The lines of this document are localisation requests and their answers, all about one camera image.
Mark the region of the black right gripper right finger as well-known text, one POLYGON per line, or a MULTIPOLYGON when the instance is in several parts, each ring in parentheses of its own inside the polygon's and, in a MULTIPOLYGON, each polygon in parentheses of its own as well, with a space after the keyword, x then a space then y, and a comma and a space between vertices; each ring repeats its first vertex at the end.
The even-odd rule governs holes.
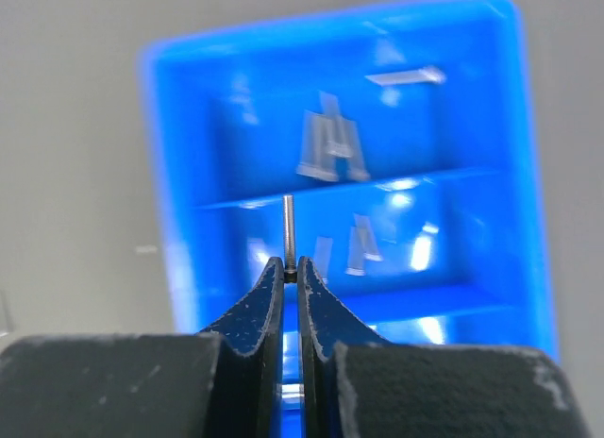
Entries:
POLYGON ((586 437, 561 368, 517 345, 396 345, 297 268, 308 437, 586 437))

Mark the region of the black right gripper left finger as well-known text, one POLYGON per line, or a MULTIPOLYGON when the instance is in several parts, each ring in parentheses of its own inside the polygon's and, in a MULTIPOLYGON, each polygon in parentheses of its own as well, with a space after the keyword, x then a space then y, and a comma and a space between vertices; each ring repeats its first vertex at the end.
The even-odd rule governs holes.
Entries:
POLYGON ((40 335, 1 355, 5 437, 277 437, 284 268, 195 334, 40 335))

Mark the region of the silver cap screw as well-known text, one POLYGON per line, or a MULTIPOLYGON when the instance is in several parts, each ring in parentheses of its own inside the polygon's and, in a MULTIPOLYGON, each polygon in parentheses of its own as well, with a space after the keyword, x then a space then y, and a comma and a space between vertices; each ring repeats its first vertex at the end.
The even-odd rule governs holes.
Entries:
POLYGON ((335 156, 335 170, 336 161, 343 160, 346 164, 348 179, 369 180, 370 176, 365 167, 356 123, 341 114, 336 95, 321 93, 320 98, 323 114, 331 118, 334 123, 330 153, 335 156))
POLYGON ((291 194, 285 194, 282 197, 282 207, 285 281, 287 283, 295 283, 297 265, 295 253, 294 197, 291 194))

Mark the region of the small lone screw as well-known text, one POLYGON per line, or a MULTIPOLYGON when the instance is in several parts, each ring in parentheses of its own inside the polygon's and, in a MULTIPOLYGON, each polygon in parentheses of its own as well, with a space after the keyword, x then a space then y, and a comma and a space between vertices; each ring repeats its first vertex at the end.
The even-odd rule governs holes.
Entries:
POLYGON ((350 276, 364 276, 367 261, 383 261, 375 233, 368 216, 354 215, 350 229, 347 265, 345 272, 350 276))

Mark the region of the thin silver screw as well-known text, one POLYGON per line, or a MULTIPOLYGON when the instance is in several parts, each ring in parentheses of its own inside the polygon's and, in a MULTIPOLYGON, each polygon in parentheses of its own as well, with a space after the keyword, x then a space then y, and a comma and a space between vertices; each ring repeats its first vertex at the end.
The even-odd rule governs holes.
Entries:
POLYGON ((333 240, 331 238, 319 236, 316 239, 313 261, 324 283, 327 283, 332 245, 333 240))

